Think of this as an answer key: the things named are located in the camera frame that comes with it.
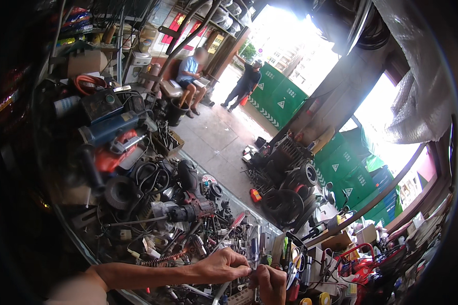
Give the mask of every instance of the red wire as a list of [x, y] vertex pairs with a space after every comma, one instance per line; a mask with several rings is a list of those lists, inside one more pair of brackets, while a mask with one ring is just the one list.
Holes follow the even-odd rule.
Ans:
[[[89, 82], [89, 83], [94, 84], [95, 86], [88, 87], [88, 86], [80, 84], [80, 82]], [[91, 75], [79, 75], [75, 77], [75, 79], [73, 80], [73, 83], [75, 84], [75, 87], [78, 89], [78, 91], [85, 95], [94, 94], [96, 92], [95, 87], [97, 86], [107, 88], [107, 82], [105, 80], [99, 77], [96, 77], [96, 76], [91, 76]]]

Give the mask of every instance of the seated man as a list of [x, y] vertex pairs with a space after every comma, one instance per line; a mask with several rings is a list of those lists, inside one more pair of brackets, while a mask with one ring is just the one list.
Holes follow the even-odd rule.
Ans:
[[180, 68], [178, 69], [178, 76], [176, 81], [180, 86], [185, 89], [182, 97], [180, 98], [180, 106], [183, 105], [185, 101], [189, 106], [187, 116], [193, 118], [193, 114], [200, 115], [200, 112], [197, 110], [197, 105], [204, 97], [207, 89], [205, 87], [199, 88], [199, 94], [197, 95], [195, 102], [192, 104], [193, 95], [197, 91], [196, 86], [193, 84], [193, 81], [200, 79], [200, 74], [197, 73], [198, 65], [204, 64], [207, 60], [208, 53], [204, 48], [196, 48], [193, 56], [187, 56], [180, 63]]

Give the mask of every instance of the dark shirt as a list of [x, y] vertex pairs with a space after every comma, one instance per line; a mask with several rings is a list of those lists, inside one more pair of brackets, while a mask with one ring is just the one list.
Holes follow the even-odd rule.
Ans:
[[261, 72], [253, 71], [253, 66], [244, 63], [244, 73], [243, 76], [237, 81], [237, 86], [240, 89], [243, 89], [247, 92], [250, 92], [253, 89], [253, 86], [261, 80]]

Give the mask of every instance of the black bucket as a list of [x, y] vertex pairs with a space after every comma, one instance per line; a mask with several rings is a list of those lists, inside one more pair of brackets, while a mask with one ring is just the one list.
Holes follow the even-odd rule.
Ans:
[[189, 110], [187, 103], [183, 103], [182, 108], [177, 106], [179, 103], [180, 99], [171, 99], [171, 101], [168, 103], [168, 113], [166, 114], [166, 120], [168, 121], [168, 125], [171, 127], [178, 126]]

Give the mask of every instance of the hand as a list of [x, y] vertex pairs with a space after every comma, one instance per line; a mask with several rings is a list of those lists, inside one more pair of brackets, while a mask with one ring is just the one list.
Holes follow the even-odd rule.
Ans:
[[217, 250], [190, 267], [196, 281], [192, 284], [221, 284], [249, 276], [252, 271], [246, 257], [231, 248]]
[[260, 298], [265, 305], [283, 305], [286, 298], [287, 274], [268, 265], [258, 265], [251, 274], [250, 288], [260, 287]]

